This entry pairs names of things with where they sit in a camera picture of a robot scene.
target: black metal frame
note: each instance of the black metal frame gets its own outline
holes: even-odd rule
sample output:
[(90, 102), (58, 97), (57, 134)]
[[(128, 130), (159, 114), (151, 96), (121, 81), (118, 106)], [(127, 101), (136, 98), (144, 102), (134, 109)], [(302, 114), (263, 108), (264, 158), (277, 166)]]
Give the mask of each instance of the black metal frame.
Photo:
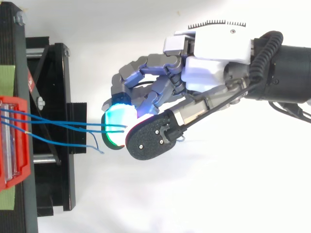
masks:
[[(70, 102), (67, 47), (49, 45), (48, 37), (25, 38), (24, 26), (15, 23), (19, 11), (11, 2), (0, 3), (0, 65), (16, 67), (14, 95), (27, 100), (28, 112), (34, 115), (86, 122), (86, 103)], [(26, 47), (45, 49), (41, 57), (27, 59)], [(35, 81), (31, 95), (28, 69)], [(37, 107), (39, 96), (46, 102), (42, 111)], [(86, 144), (86, 133), (57, 126), (33, 124), (29, 131), (54, 141)], [(53, 206), (69, 211), (76, 204), (73, 154), (85, 153), (86, 148), (51, 146), (31, 137), (29, 148), (31, 175), (16, 185), (14, 210), (0, 211), (0, 233), (37, 233), (37, 216), (53, 215)], [(53, 154), (55, 163), (34, 165), (34, 152)]]
[[(49, 45), (47, 42), (46, 37), (27, 38), (26, 41), (27, 49), (33, 49), (36, 44), (44, 46), (41, 57), (27, 58), (37, 88), (37, 91), (32, 92), (31, 112), (49, 120), (86, 122), (86, 103), (70, 102), (69, 61), (65, 53), (67, 47), (61, 43)], [(39, 96), (46, 103), (42, 111), (36, 103)], [(41, 127), (33, 125), (33, 133), (58, 142), (86, 144), (86, 133), (50, 124)], [(86, 153), (86, 148), (54, 146), (34, 139), (34, 154), (51, 153), (56, 163), (35, 164), (38, 216), (53, 215), (53, 206), (62, 205), (64, 211), (74, 208), (73, 154)]]
[[(14, 95), (29, 103), (25, 29), (14, 22), (19, 11), (21, 10), (10, 2), (0, 4), (0, 65), (16, 66)], [(29, 138), (31, 175), (16, 185), (14, 210), (0, 211), (0, 233), (38, 232), (32, 145), (32, 139)]]

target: green light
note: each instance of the green light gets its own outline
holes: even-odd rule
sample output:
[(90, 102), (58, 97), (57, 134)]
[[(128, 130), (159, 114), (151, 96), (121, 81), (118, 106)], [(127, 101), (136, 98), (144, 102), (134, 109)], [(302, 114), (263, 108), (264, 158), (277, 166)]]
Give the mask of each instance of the green light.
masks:
[[(137, 120), (137, 111), (135, 106), (128, 104), (112, 105), (105, 112), (105, 123), (114, 125), (133, 125)], [(123, 130), (120, 127), (106, 126), (106, 131)], [(107, 133), (108, 140), (115, 146), (124, 146), (126, 133)]]

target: red clamp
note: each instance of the red clamp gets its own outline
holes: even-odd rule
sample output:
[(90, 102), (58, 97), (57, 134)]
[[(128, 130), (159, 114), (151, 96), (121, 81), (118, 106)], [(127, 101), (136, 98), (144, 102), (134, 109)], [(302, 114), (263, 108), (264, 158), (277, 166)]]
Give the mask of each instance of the red clamp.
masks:
[[(17, 97), (0, 96), (0, 108), (27, 113), (27, 101)], [(27, 116), (1, 110), (0, 115), (1, 121), (28, 131), (27, 123), (3, 118), (28, 120)], [(28, 135), (0, 122), (0, 191), (22, 182), (30, 173)]]

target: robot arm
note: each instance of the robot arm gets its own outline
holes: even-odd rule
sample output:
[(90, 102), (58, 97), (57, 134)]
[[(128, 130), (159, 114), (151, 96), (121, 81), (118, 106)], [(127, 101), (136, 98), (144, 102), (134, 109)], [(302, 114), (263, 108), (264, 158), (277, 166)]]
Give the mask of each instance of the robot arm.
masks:
[[(163, 154), (191, 125), (243, 97), (292, 104), (311, 98), (311, 49), (281, 46), (278, 32), (252, 41), (245, 27), (224, 20), (190, 26), (166, 39), (164, 54), (140, 57), (113, 77), (103, 119), (118, 104), (134, 106), (136, 118), (153, 115), (136, 124), (124, 140), (134, 158)], [(145, 74), (158, 77), (138, 87)], [(185, 100), (158, 115), (162, 104), (181, 97)]]

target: blue wire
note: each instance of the blue wire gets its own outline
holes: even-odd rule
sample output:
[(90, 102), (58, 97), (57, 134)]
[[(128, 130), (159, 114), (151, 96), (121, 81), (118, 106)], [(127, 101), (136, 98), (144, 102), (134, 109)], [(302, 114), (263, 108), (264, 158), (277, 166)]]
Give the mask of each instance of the blue wire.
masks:
[(119, 130), (119, 131), (102, 131), (102, 130), (86, 130), (83, 128), (76, 128), (76, 127), (72, 127), (69, 125), (65, 125), (65, 124), (61, 124), (58, 123), (58, 121), (53, 121), (53, 120), (19, 120), (19, 119), (15, 119), (15, 118), (11, 118), (11, 117), (7, 117), (7, 116), (1, 116), (1, 118), (6, 119), (6, 120), (11, 120), (11, 121), (16, 121), (16, 122), (21, 122), (21, 123), (30, 123), (30, 124), (53, 124), (53, 125), (58, 125), (70, 130), (75, 130), (78, 132), (87, 132), (87, 133), (123, 133), (123, 130)]
[(12, 125), (12, 124), (9, 124), (9, 123), (6, 123), (6, 122), (4, 122), (4, 121), (1, 121), (1, 124), (10, 126), (10, 127), (14, 128), (14, 129), (16, 129), (16, 130), (19, 130), (19, 131), (21, 131), (21, 132), (23, 132), (23, 133), (26, 133), (26, 134), (28, 134), (28, 135), (30, 135), (30, 136), (36, 138), (36, 139), (39, 139), (39, 140), (41, 140), (41, 141), (43, 141), (43, 142), (46, 142), (46, 143), (50, 143), (50, 144), (54, 144), (54, 145), (58, 145), (58, 146), (64, 146), (64, 147), (86, 147), (86, 148), (93, 148), (93, 149), (97, 150), (100, 154), (104, 154), (103, 151), (101, 151), (100, 149), (98, 149), (98, 148), (96, 148), (96, 147), (94, 147), (94, 146), (90, 146), (90, 145), (81, 145), (81, 144), (70, 144), (70, 143), (62, 143), (62, 142), (54, 142), (54, 141), (50, 141), (50, 140), (48, 140), (48, 139), (45, 139), (45, 138), (43, 138), (43, 137), (37, 136), (37, 135), (35, 135), (35, 134), (31, 133), (31, 132), (25, 131), (24, 129), (22, 129), (22, 128), (20, 128), (20, 127), (17, 127), (17, 126), (15, 126), (15, 125)]
[(93, 134), (92, 132), (89, 132), (89, 133), (93, 136), (93, 138), (94, 138), (94, 140), (95, 140), (95, 143), (96, 143), (96, 147), (97, 147), (97, 149), (99, 149), (99, 148), (98, 148), (97, 139), (96, 139), (96, 137), (95, 137), (95, 134)]
[[(21, 115), (25, 115), (25, 116), (29, 116), (32, 117), (34, 119), (38, 119), (38, 120), (44, 120), (44, 121), (51, 121), (33, 114), (29, 114), (29, 113), (24, 113), (21, 111), (15, 111), (15, 110), (8, 110), (8, 109), (3, 109), (0, 108), (0, 111), (4, 111), (4, 112), (8, 112), (8, 113), (17, 113), (17, 114), (21, 114)], [(111, 127), (120, 127), (120, 128), (126, 128), (126, 125), (106, 125), (106, 124), (96, 124), (96, 123), (84, 123), (84, 122), (72, 122), (72, 121), (52, 121), (52, 122), (56, 122), (57, 124), (67, 124), (67, 125), (86, 125), (86, 126), (111, 126)]]

